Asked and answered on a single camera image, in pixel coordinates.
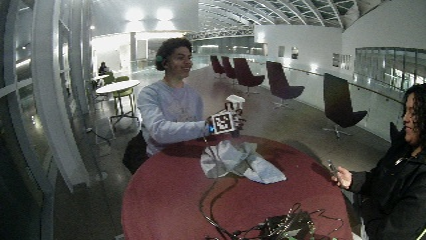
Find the dark hair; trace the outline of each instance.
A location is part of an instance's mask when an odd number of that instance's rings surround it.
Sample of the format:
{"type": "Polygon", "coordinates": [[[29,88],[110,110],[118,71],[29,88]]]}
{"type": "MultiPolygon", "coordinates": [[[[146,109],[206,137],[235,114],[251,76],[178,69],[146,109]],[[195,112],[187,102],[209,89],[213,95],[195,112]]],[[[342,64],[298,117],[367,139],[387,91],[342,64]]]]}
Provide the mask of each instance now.
{"type": "Polygon", "coordinates": [[[163,71],[163,60],[173,54],[175,48],[186,47],[191,52],[191,44],[186,38],[169,38],[165,40],[158,48],[155,55],[155,68],[163,71]]]}
{"type": "Polygon", "coordinates": [[[414,127],[419,132],[419,144],[422,149],[426,147],[426,84],[412,85],[403,94],[403,113],[406,113],[406,105],[408,95],[414,93],[414,113],[416,121],[414,127]]]}

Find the person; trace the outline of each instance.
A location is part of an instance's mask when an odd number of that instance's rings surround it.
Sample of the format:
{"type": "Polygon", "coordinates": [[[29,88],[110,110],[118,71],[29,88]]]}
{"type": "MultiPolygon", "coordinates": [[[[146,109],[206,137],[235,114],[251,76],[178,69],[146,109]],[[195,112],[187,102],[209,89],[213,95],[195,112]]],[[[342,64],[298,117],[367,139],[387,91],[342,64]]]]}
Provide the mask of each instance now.
{"type": "Polygon", "coordinates": [[[137,97],[147,156],[171,143],[209,135],[201,95],[183,82],[191,65],[189,40],[163,41],[155,54],[155,68],[165,72],[163,78],[143,87],[137,97]]]}
{"type": "Polygon", "coordinates": [[[101,66],[98,67],[97,74],[105,75],[107,71],[109,71],[109,68],[106,67],[105,62],[101,62],[101,66]]]}
{"type": "Polygon", "coordinates": [[[376,166],[368,172],[338,167],[340,180],[331,177],[360,197],[368,240],[419,239],[426,229],[426,84],[407,89],[403,102],[403,129],[376,166]]]}

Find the backpack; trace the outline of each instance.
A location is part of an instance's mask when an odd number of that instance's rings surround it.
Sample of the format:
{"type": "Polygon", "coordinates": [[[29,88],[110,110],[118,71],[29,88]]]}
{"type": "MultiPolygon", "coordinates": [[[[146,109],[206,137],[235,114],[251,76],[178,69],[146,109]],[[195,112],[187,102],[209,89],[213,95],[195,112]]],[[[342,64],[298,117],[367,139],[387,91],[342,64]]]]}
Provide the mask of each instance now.
{"type": "Polygon", "coordinates": [[[130,173],[134,174],[138,167],[147,160],[146,156],[146,142],[143,139],[142,131],[127,142],[122,156],[122,164],[129,169],[130,173]]]}

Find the smartphone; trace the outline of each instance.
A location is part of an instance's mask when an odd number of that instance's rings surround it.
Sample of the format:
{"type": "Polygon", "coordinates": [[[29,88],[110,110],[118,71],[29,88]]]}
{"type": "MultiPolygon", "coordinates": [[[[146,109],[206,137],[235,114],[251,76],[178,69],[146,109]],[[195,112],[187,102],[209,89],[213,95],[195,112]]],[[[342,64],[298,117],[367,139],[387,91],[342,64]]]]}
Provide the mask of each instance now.
{"type": "Polygon", "coordinates": [[[334,166],[334,164],[332,164],[330,159],[327,160],[327,163],[328,163],[328,168],[330,168],[330,171],[332,173],[332,176],[336,178],[336,181],[340,183],[340,187],[343,187],[342,179],[336,174],[336,172],[338,172],[336,171],[336,167],[334,166]]]}

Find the red round table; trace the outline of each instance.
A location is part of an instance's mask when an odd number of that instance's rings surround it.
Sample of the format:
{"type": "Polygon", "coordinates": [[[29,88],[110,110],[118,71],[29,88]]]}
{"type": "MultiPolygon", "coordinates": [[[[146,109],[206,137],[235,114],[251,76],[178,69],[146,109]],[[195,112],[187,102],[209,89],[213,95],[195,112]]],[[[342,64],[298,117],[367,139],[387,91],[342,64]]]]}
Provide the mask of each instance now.
{"type": "MultiPolygon", "coordinates": [[[[205,214],[219,226],[230,233],[247,230],[266,218],[287,214],[299,203],[300,209],[311,213],[315,239],[319,236],[351,239],[344,200],[324,167],[292,147],[265,138],[225,135],[213,137],[209,145],[223,139],[233,144],[257,143],[257,153],[283,172],[287,180],[265,185],[242,177],[219,178],[202,205],[205,214]]],[[[198,209],[214,182],[201,169],[205,147],[202,140],[174,144],[151,156],[134,173],[122,200],[126,240],[201,240],[205,236],[222,239],[198,209]]]]}

